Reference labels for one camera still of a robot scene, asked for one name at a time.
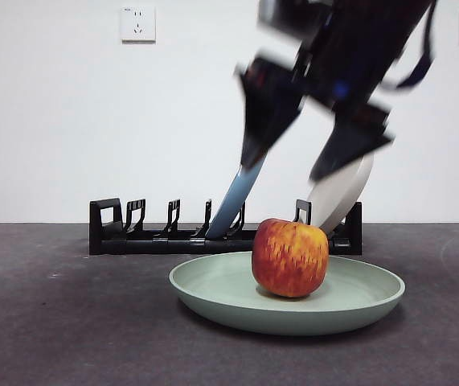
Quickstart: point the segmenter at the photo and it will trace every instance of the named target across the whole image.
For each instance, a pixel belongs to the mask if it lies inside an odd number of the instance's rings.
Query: dish rack
[[[112,254],[214,254],[251,251],[258,224],[245,223],[245,203],[236,222],[219,239],[207,239],[206,232],[211,219],[211,200],[206,202],[204,223],[200,226],[180,224],[181,201],[168,203],[168,220],[163,226],[144,224],[145,199],[129,201],[126,205],[125,224],[122,222],[120,199],[102,199],[90,202],[89,253]],[[102,222],[101,211],[113,209],[113,221]],[[133,213],[140,211],[133,224]],[[311,219],[311,202],[298,199],[295,217],[300,220],[305,211],[306,223]],[[356,202],[345,222],[328,235],[330,253],[338,255],[361,255],[362,253],[362,204]]]

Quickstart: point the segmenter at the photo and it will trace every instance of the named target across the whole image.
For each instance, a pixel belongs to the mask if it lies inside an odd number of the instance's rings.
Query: plate
[[[222,237],[231,227],[233,220],[236,218],[236,215],[238,215],[242,205],[244,205],[248,194],[251,192],[260,174],[264,159],[265,156],[263,156],[250,170],[244,170],[240,165],[231,186],[223,198],[219,210],[216,212],[215,218],[206,232],[207,239]]]
[[[373,154],[368,154],[316,183],[308,196],[311,225],[332,232],[361,195],[373,163]]]
[[[367,326],[404,293],[394,273],[330,256],[324,282],[305,298],[273,295],[257,284],[251,252],[200,257],[172,269],[170,282],[195,313],[213,322],[273,335],[327,335]]]

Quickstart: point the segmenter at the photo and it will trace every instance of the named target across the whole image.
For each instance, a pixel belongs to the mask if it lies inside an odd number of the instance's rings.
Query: apple
[[[256,231],[252,275],[273,294],[299,298],[324,280],[329,260],[326,234],[303,223],[267,219]]]

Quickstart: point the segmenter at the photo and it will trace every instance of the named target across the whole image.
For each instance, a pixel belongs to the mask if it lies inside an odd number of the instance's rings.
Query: electrical outlet
[[[156,41],[156,10],[153,6],[123,8],[120,13],[122,43]]]

